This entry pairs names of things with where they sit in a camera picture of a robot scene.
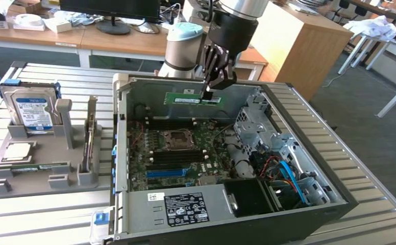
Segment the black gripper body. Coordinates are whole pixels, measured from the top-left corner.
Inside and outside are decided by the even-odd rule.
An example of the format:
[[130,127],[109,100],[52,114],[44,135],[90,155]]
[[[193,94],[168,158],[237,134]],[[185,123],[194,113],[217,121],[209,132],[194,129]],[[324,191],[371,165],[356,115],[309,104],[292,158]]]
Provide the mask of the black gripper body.
[[232,55],[237,55],[247,49],[256,27],[257,20],[216,11],[209,25],[209,40]]

